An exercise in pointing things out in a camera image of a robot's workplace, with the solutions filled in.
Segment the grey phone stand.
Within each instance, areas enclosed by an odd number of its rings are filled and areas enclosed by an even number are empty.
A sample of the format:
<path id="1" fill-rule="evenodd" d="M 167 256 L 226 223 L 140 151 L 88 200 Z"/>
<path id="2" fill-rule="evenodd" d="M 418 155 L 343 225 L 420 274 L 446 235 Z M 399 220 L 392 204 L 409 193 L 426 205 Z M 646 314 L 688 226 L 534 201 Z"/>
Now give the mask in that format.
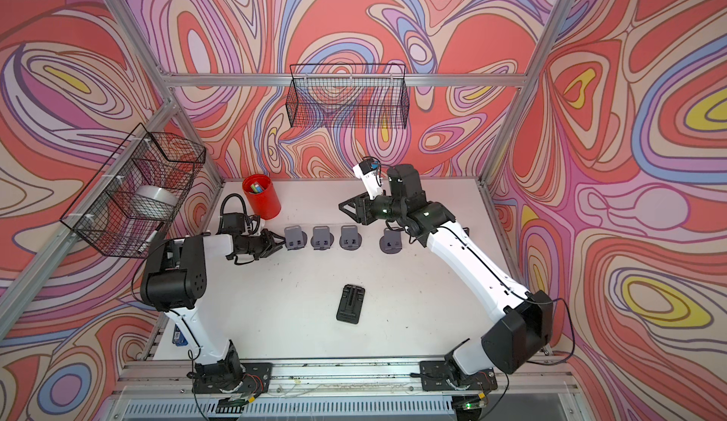
<path id="1" fill-rule="evenodd" d="M 384 254 L 397 254 L 403 249 L 403 240 L 401 232 L 396 230 L 385 229 L 384 234 L 380 238 L 380 249 Z"/>
<path id="2" fill-rule="evenodd" d="M 312 239 L 310 244 L 316 251 L 329 250 L 334 242 L 334 236 L 329 226 L 314 226 L 312 228 Z"/>
<path id="3" fill-rule="evenodd" d="M 284 229 L 285 247 L 288 251 L 304 249 L 308 236 L 300 225 L 288 226 Z"/>
<path id="4" fill-rule="evenodd" d="M 343 225 L 341 227 L 341 235 L 339 246 L 345 251 L 356 251 L 363 243 L 361 234 L 357 225 Z"/>

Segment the black rectangular phone stand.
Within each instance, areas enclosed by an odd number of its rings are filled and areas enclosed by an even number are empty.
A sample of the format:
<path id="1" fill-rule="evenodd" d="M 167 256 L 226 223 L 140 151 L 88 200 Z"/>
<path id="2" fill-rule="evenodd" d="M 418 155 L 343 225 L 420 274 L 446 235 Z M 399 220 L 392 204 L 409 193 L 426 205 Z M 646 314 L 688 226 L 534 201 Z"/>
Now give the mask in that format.
<path id="1" fill-rule="evenodd" d="M 344 286 L 336 312 L 336 320 L 348 324 L 359 324 L 364 299 L 365 288 L 350 284 Z"/>

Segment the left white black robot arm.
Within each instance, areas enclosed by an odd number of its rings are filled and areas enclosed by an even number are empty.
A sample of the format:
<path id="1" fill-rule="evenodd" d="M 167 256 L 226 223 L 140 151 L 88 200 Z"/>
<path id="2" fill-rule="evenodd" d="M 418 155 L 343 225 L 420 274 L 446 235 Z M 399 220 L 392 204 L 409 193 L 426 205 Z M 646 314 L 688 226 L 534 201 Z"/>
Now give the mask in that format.
<path id="1" fill-rule="evenodd" d="M 222 257 L 236 266 L 267 258 L 284 245 L 284 237 L 261 226 L 250 215 L 242 195 L 226 196 L 220 207 L 218 233 L 151 243 L 140 285 L 144 305 L 172 320 L 187 340 L 194 394 L 241 394 L 257 398 L 269 389 L 270 364 L 248 369 L 233 341 L 219 326 L 221 319 L 202 313 L 207 292 L 206 260 Z"/>

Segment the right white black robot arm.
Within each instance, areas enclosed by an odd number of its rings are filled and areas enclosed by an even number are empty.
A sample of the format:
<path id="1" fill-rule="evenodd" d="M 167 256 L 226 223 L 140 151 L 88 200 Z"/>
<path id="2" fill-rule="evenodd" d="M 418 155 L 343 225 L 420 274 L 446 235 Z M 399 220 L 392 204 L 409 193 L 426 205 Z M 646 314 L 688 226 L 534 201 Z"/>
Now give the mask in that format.
<path id="1" fill-rule="evenodd" d="M 397 224 L 460 277 L 492 322 L 480 339 L 467 339 L 445 356 L 447 379 L 454 387 L 487 369 L 512 375 L 549 345 L 553 299 L 501 270 L 446 206 L 427 199 L 412 165 L 384 169 L 378 159 L 367 156 L 352 171 L 365 193 L 340 203 L 340 211 L 361 225 L 377 220 Z"/>

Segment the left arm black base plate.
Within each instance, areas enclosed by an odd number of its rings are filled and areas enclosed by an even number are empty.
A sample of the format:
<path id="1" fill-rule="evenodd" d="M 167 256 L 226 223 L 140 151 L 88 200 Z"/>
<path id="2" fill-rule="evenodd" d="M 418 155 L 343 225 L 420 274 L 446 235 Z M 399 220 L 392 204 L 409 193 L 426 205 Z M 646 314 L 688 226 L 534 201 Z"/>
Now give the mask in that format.
<path id="1" fill-rule="evenodd" d="M 195 394 L 260 396 L 269 391 L 272 370 L 270 362 L 238 363 L 237 368 L 196 364 L 187 377 Z"/>

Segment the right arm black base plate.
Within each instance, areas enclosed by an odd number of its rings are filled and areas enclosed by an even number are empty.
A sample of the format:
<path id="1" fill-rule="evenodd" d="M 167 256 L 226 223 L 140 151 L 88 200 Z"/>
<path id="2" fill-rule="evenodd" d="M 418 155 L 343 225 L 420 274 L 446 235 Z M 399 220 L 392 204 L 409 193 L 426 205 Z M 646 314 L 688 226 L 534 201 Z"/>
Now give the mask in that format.
<path id="1" fill-rule="evenodd" d="M 422 360 L 418 363 L 418 371 L 411 373 L 410 377 L 418 379 L 425 392 L 477 391 L 488 394 L 498 389 L 491 369 L 466 375 L 446 360 Z"/>

